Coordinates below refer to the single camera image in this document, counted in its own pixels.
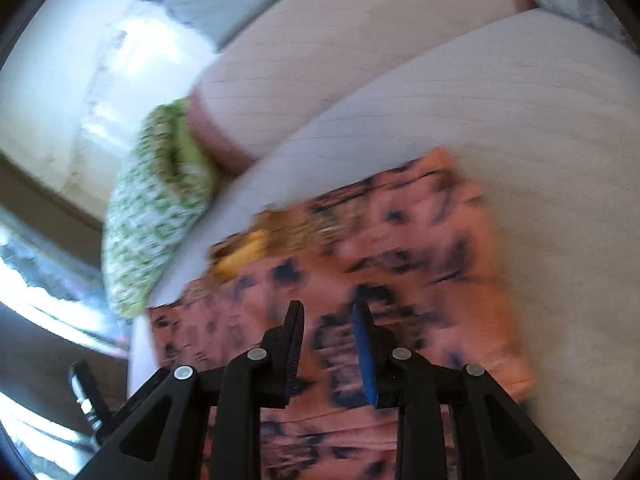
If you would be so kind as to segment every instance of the silver screw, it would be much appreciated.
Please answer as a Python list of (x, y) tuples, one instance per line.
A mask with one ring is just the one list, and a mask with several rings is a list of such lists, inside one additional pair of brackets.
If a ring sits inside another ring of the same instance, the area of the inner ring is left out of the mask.
[(188, 379), (193, 375), (193, 368), (190, 366), (180, 366), (174, 370), (174, 377), (180, 381)]
[(481, 365), (471, 363), (470, 365), (466, 366), (466, 373), (468, 373), (469, 375), (473, 375), (473, 377), (480, 377), (482, 374), (484, 374), (484, 368), (482, 368)]
[(398, 348), (394, 348), (391, 352), (391, 357), (393, 357), (393, 359), (398, 359), (398, 361), (406, 361), (411, 357), (411, 350), (404, 348), (403, 346), (399, 346)]
[(261, 361), (267, 357), (267, 351), (264, 348), (251, 348), (246, 354), (251, 361)]

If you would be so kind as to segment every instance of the black metal clamp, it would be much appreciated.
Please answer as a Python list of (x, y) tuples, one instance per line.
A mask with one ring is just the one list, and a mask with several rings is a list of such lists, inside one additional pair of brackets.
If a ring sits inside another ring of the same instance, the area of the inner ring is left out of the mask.
[[(365, 303), (353, 306), (352, 322), (369, 403), (399, 411), (396, 480), (447, 479), (443, 404), (453, 421), (460, 480), (578, 480), (484, 368), (443, 368), (399, 347)], [(260, 408), (288, 404), (303, 329), (303, 306), (293, 301), (283, 325), (265, 332), (257, 348), (203, 373), (161, 368), (117, 413), (102, 402), (91, 372), (76, 365), (70, 381), (88, 418), (101, 424), (95, 432), (101, 448), (76, 479), (198, 479), (211, 406), (218, 410), (210, 477), (260, 479)], [(620, 480), (634, 478), (636, 462), (623, 467)]]
[(440, 405), (454, 426), (462, 480), (578, 480), (516, 402), (480, 365), (452, 370), (398, 347), (369, 307), (353, 306), (353, 333), (369, 403), (398, 408), (397, 480), (446, 480)]
[(76, 364), (70, 382), (80, 392), (101, 444), (76, 480), (195, 480), (209, 419), (217, 406), (209, 471), (217, 478), (260, 479), (260, 409), (289, 403), (298, 371), (304, 309), (289, 304), (283, 325), (260, 346), (222, 368), (160, 368), (117, 413), (104, 406), (91, 372)]

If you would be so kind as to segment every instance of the mattress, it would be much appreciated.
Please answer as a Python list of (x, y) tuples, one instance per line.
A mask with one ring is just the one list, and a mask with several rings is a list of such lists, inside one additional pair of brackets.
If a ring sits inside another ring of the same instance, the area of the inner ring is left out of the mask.
[[(640, 433), (640, 60), (541, 10), (425, 52), (355, 91), (237, 179), (149, 298), (174, 301), (208, 247), (286, 204), (446, 144), (492, 204), (538, 369), (533, 417), (582, 480)], [(134, 324), (131, 390), (153, 373)]]

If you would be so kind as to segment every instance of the white bed sheet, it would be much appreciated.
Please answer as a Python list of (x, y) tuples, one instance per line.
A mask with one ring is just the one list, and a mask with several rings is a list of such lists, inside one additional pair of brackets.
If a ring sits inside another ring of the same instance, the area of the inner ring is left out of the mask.
[[(476, 30), (356, 91), (238, 179), (149, 305), (175, 301), (208, 247), (267, 204), (446, 144), (494, 209), (539, 370), (536, 422), (580, 478), (612, 478), (640, 433), (639, 100), (638, 58), (592, 30), (541, 10)], [(140, 318), (132, 390), (151, 354)]]

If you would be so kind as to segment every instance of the white wall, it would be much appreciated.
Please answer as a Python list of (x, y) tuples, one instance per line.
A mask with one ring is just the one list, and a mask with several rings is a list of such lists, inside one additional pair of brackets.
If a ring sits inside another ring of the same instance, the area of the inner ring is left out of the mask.
[[(0, 72), (0, 149), (101, 219), (140, 119), (185, 95), (211, 59), (202, 38), (150, 4), (47, 0)], [(97, 126), (99, 100), (109, 111)]]

